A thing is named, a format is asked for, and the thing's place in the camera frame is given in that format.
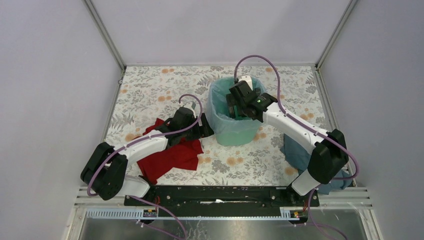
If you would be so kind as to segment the light blue plastic trash bag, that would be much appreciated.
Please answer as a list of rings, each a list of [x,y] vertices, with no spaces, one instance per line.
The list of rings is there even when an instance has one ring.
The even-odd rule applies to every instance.
[[[229,88],[234,85],[232,76],[216,79],[209,86],[207,108],[205,111],[207,121],[216,135],[224,133],[240,133],[243,131],[256,132],[262,123],[248,117],[231,118],[226,96]]]

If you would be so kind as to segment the green plastic trash bin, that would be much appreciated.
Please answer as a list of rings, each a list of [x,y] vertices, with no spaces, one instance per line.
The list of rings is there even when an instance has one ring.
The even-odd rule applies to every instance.
[[[216,133],[216,141],[227,147],[246,145],[253,141],[262,123],[259,121],[231,121]]]

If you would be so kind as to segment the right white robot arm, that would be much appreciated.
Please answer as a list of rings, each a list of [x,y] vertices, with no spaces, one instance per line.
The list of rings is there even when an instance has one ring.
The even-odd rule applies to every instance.
[[[339,130],[313,126],[286,110],[272,95],[257,94],[244,80],[235,83],[229,92],[237,110],[246,117],[283,131],[310,154],[307,169],[290,184],[291,189],[286,193],[291,205],[301,205],[311,190],[328,184],[348,163],[345,139]]]

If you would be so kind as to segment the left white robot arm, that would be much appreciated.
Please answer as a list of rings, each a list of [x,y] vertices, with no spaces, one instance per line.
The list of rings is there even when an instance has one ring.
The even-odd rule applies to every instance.
[[[127,167],[178,145],[182,139],[198,140],[213,134],[204,113],[196,116],[192,107],[182,106],[173,117],[127,144],[100,143],[80,178],[88,185],[90,197],[99,196],[107,201],[116,195],[135,196],[142,205],[148,206],[155,200],[154,190],[141,177],[126,175]]]

